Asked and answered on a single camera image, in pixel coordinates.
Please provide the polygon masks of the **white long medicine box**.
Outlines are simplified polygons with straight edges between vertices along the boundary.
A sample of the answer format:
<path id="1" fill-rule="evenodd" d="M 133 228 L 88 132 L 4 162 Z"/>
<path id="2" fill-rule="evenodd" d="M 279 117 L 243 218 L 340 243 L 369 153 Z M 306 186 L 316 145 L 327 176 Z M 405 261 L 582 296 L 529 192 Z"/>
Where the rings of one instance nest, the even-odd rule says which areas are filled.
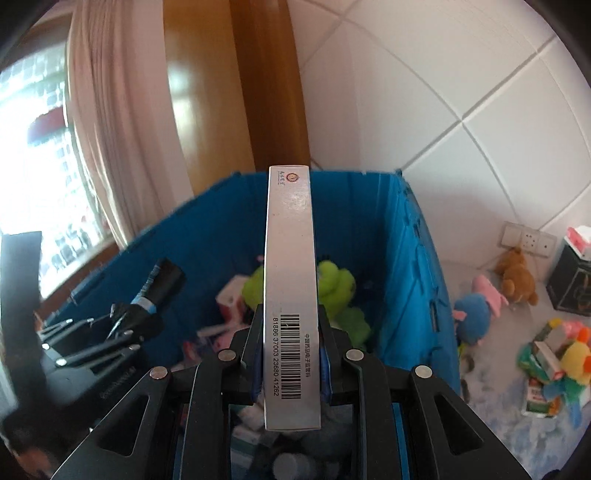
<path id="1" fill-rule="evenodd" d="M 310 168 L 272 166 L 263 265 L 264 425 L 321 428 L 318 286 Z"/>

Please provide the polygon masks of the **green medicine box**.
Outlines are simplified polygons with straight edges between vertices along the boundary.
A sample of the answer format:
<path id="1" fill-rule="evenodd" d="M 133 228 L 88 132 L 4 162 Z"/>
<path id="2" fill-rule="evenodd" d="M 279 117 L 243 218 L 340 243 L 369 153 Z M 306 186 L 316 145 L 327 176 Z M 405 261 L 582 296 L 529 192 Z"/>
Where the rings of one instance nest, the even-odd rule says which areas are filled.
<path id="1" fill-rule="evenodd" d="M 555 398 L 552 401 L 545 399 L 543 384 L 535 378 L 528 378 L 525 385 L 524 402 L 521 412 L 525 416 L 535 418 L 554 418 L 561 409 L 561 401 Z"/>

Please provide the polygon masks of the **yellow green duck plush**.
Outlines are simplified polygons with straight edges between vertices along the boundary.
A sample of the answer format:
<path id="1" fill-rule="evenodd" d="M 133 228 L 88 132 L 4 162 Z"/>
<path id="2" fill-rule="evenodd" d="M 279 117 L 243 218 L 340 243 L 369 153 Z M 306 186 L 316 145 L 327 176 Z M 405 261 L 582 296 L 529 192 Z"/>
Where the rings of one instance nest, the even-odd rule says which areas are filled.
<path id="1" fill-rule="evenodd" d="M 582 327 L 560 359 L 559 366 L 563 376 L 543 387 L 545 400 L 564 398 L 570 422 L 575 429 L 582 422 L 581 395 L 590 386 L 589 340 L 590 329 Z"/>

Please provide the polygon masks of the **pink pig plush in crate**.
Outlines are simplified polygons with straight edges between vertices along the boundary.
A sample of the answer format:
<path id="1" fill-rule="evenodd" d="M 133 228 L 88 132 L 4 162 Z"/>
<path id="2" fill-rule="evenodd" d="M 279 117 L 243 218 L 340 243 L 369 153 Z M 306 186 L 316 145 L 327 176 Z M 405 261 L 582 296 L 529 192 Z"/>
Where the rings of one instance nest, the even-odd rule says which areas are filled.
<path id="1" fill-rule="evenodd" d="M 197 338 L 204 341 L 214 352 L 218 352 L 228 349 L 235 333 L 247 328 L 249 326 L 242 322 L 217 324 L 199 329 Z"/>

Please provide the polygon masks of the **green frog plush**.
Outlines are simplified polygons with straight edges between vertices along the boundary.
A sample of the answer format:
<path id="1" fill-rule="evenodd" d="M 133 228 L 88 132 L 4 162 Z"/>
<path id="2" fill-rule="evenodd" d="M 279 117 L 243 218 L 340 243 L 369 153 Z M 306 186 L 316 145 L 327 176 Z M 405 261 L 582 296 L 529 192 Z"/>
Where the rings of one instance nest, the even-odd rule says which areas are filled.
<path id="1" fill-rule="evenodd" d="M 354 348 L 365 349 L 372 329 L 363 310 L 351 306 L 356 294 L 353 274 L 332 261 L 324 260 L 318 263 L 317 279 L 318 304 L 325 307 L 331 326 L 348 333 Z"/>

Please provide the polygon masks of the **blue pink pig plush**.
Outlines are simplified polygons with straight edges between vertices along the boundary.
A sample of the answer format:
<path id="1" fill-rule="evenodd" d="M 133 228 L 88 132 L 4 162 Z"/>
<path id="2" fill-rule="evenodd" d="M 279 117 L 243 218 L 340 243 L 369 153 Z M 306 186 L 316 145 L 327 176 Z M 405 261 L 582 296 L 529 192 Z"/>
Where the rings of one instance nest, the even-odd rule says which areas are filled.
<path id="1" fill-rule="evenodd" d="M 507 298 L 484 275 L 472 281 L 472 292 L 454 304 L 452 311 L 460 345 L 475 346 L 482 343 L 493 320 L 508 306 Z"/>

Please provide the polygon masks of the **red white small box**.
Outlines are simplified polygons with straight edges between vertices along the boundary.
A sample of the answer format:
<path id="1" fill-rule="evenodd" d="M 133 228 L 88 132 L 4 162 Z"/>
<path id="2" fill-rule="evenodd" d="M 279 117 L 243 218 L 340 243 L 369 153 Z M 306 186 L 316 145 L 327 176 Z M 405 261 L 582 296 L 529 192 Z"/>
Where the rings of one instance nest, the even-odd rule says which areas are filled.
<path id="1" fill-rule="evenodd" d="M 242 289 L 247 280 L 248 276 L 235 275 L 216 295 L 215 301 L 225 323 L 242 322 L 246 312 Z"/>

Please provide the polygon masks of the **green wipes packet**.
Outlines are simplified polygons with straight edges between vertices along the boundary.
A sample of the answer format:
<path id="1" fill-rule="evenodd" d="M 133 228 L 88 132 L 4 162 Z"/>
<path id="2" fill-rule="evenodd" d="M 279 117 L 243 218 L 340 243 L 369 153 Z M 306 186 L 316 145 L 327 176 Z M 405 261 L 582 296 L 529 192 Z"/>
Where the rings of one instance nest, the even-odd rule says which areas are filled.
<path id="1" fill-rule="evenodd" d="M 517 366 L 529 377 L 534 378 L 542 384 L 550 383 L 548 375 L 533 354 L 533 347 L 531 343 L 525 344 L 520 349 L 517 356 Z"/>

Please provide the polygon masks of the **blue plastic storage crate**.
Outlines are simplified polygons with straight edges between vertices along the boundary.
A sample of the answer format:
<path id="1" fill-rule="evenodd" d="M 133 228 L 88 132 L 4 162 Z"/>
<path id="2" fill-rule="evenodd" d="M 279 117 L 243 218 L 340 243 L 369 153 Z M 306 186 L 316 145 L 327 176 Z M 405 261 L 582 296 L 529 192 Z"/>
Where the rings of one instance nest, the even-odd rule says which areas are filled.
<path id="1" fill-rule="evenodd" d="M 56 314 L 83 320 L 127 301 L 155 262 L 169 258 L 186 281 L 147 344 L 153 363 L 171 362 L 188 333 L 215 318 L 214 295 L 263 251 L 266 174 L 236 174 L 148 229 L 95 274 Z M 428 366 L 458 395 L 459 363 L 443 272 L 418 202 L 401 174 L 315 172 L 315 251 L 349 269 L 355 303 L 373 326 L 368 353 L 386 366 Z"/>

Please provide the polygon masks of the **brown teddy bear plush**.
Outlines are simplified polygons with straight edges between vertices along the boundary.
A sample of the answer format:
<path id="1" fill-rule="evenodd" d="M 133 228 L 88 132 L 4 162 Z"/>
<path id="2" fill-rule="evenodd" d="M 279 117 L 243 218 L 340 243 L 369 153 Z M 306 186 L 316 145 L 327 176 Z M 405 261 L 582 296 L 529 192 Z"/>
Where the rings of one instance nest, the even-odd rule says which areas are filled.
<path id="1" fill-rule="evenodd" d="M 510 304 L 538 304 L 536 282 L 520 247 L 507 251 L 497 262 L 494 272 L 500 277 L 501 293 Z"/>

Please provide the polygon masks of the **black gift bag box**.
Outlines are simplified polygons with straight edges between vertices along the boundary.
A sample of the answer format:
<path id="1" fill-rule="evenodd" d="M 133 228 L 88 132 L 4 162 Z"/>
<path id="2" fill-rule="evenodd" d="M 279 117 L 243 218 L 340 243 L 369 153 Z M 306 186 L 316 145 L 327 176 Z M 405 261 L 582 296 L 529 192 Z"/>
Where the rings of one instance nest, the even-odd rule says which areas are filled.
<path id="1" fill-rule="evenodd" d="M 546 290 L 555 310 L 589 317 L 591 310 L 590 262 L 565 244 L 550 274 Z"/>

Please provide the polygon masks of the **pink tissue pack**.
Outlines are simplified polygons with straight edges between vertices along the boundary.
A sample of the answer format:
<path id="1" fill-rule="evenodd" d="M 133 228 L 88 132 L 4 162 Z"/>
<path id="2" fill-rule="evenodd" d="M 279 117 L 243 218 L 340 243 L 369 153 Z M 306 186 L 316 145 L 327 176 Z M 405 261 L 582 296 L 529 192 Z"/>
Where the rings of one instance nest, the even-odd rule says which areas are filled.
<path id="1" fill-rule="evenodd" d="M 591 260 L 591 228 L 589 226 L 569 227 L 565 239 L 582 260 Z"/>

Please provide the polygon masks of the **pink sheer curtain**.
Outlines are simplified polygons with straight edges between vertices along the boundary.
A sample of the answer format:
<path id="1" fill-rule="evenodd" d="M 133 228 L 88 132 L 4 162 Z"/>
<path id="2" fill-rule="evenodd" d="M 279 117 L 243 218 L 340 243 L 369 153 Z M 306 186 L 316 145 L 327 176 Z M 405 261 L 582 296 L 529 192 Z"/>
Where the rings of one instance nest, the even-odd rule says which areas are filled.
<path id="1" fill-rule="evenodd" d="M 193 195 L 174 121 L 160 1 L 78 1 L 66 118 L 121 247 Z"/>

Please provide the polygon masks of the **white wall socket panel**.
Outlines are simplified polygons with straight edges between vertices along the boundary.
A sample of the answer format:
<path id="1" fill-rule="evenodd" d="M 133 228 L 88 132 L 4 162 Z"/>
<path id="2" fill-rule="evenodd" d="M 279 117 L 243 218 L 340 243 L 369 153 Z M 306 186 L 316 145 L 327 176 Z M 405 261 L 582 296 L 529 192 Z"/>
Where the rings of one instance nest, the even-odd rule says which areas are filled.
<path id="1" fill-rule="evenodd" d="M 505 249 L 520 248 L 525 254 L 550 258 L 555 253 L 557 238 L 523 225 L 505 222 L 501 230 L 499 246 Z"/>

